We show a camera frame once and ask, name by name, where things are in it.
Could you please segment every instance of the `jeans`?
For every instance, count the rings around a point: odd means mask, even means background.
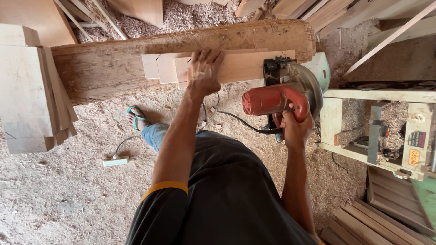
[[[145,142],[147,142],[147,144],[151,145],[154,150],[159,153],[162,141],[164,140],[165,134],[167,133],[169,127],[170,125],[166,123],[155,123],[145,126],[142,130],[142,137],[144,138]],[[195,133],[195,137],[216,137],[230,140],[233,139],[220,133],[208,130],[197,131]]]

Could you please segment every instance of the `person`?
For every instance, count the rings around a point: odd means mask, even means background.
[[[196,132],[203,98],[221,89],[217,72],[225,56],[221,48],[192,54],[189,84],[171,125],[150,124],[135,106],[128,110],[128,121],[159,156],[127,245],[323,244],[307,183],[310,113],[298,123],[283,112],[288,161],[281,197],[265,165],[244,144],[217,132]]]

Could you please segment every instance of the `yellow stripe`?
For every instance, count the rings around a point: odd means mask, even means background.
[[[188,195],[188,187],[179,181],[164,181],[157,184],[154,184],[150,189],[148,189],[147,193],[145,193],[144,197],[142,198],[141,202],[153,191],[157,191],[164,188],[179,188],[186,192],[186,195]]]

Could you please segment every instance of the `foot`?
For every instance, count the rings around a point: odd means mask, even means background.
[[[127,121],[129,123],[131,123],[133,126],[135,126],[135,118],[136,118],[134,113],[142,118],[145,118],[144,115],[142,115],[142,113],[140,113],[137,108],[132,108],[132,111],[127,114],[126,118],[127,118]],[[138,119],[137,128],[139,130],[142,131],[144,129],[144,127],[148,126],[148,125],[150,125],[149,122]]]

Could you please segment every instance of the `red motor housing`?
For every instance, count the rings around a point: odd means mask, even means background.
[[[294,104],[294,117],[301,123],[309,113],[309,102],[295,87],[283,83],[252,88],[242,95],[242,107],[247,115],[262,116],[290,109]]]

